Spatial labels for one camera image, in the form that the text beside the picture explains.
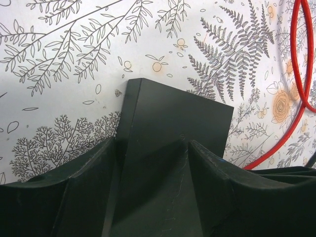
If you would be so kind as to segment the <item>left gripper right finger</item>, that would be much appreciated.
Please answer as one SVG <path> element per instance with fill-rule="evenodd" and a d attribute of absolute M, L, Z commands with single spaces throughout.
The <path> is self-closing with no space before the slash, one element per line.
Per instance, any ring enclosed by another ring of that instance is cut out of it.
<path fill-rule="evenodd" d="M 313 237 L 316 180 L 282 183 L 188 144 L 190 171 L 205 237 Z"/>

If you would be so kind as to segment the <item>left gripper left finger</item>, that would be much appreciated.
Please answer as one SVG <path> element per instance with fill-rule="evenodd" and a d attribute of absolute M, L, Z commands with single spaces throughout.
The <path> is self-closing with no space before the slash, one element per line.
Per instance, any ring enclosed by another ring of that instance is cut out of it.
<path fill-rule="evenodd" d="M 115 160 L 109 138 L 26 182 L 1 185 L 1 236 L 101 236 Z"/>

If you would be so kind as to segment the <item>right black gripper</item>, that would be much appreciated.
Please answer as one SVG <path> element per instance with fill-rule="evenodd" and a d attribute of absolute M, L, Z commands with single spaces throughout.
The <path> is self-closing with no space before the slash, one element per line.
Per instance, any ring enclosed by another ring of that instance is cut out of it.
<path fill-rule="evenodd" d="M 303 166 L 250 170 L 250 172 L 270 180 L 288 184 L 298 184 L 316 179 L 316 170 Z"/>

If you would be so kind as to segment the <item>black network switch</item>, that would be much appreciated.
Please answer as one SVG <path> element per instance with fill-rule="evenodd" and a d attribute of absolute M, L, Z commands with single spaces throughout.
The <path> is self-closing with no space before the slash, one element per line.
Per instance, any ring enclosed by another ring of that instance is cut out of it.
<path fill-rule="evenodd" d="M 233 107 L 149 79 L 127 82 L 112 237 L 200 237 L 188 142 L 224 154 Z"/>

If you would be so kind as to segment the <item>floral table mat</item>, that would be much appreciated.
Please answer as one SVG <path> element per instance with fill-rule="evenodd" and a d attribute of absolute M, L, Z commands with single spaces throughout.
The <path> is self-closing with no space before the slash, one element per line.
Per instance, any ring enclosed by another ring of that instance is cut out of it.
<path fill-rule="evenodd" d="M 27 181 L 115 134 L 129 79 L 234 107 L 224 157 L 246 166 L 301 104 L 291 0 L 3 0 L 0 182 Z"/>

